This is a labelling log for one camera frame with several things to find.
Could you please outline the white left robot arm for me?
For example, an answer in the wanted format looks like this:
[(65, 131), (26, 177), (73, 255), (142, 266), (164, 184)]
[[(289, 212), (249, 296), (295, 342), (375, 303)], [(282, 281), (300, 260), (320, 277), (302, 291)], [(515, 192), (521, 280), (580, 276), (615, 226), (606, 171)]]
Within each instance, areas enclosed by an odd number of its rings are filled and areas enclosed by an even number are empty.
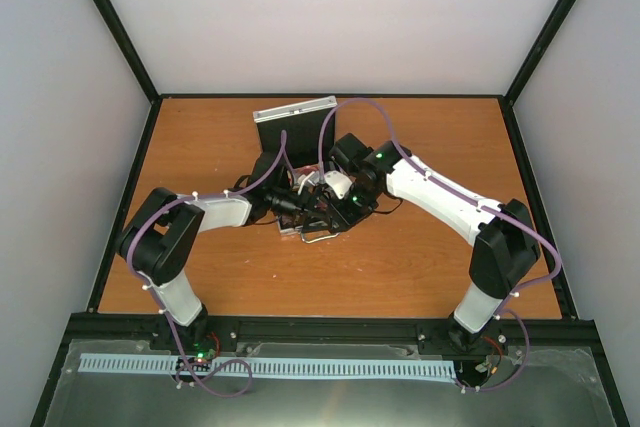
[(276, 155), (264, 154), (251, 174), (221, 194), (152, 190), (120, 234), (117, 250), (150, 292), (159, 313), (173, 321), (174, 339), (193, 350), (208, 337), (207, 308), (185, 272), (198, 234), (255, 225), (269, 212), (293, 217), (313, 208), (311, 193), (296, 192), (286, 166)]

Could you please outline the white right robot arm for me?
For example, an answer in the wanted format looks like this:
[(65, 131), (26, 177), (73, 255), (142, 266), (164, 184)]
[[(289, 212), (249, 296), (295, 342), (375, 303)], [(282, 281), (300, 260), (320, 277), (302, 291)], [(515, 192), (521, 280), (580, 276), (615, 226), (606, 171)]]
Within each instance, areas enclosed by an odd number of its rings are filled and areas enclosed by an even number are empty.
[(387, 195), (421, 208), (471, 246), (470, 285), (442, 333), (456, 350), (470, 351), (541, 256), (526, 205), (517, 199), (501, 203), (473, 193), (391, 141), (373, 149), (348, 133), (334, 144), (329, 158), (353, 180), (330, 207), (338, 230), (348, 230), (367, 218), (378, 198)]

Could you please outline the aluminium poker set case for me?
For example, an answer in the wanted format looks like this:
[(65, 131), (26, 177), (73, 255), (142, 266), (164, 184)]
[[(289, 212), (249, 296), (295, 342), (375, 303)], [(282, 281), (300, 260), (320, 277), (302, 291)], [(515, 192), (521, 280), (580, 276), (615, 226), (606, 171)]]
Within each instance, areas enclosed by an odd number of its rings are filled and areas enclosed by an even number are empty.
[(329, 149), (335, 142), (335, 120), (327, 114), (337, 106), (334, 96), (297, 102), (253, 113), (261, 153), (246, 181), (255, 184), (245, 197), (251, 203), (246, 223), (260, 225), (268, 214), (281, 234), (297, 234), (305, 243), (329, 240), (338, 235), (330, 231), (326, 212), (333, 196), (327, 187), (305, 187), (318, 197), (317, 213), (276, 214), (269, 209), (269, 192), (274, 188), (297, 191), (299, 178), (318, 171), (318, 157), (324, 157), (324, 172), (334, 171)]

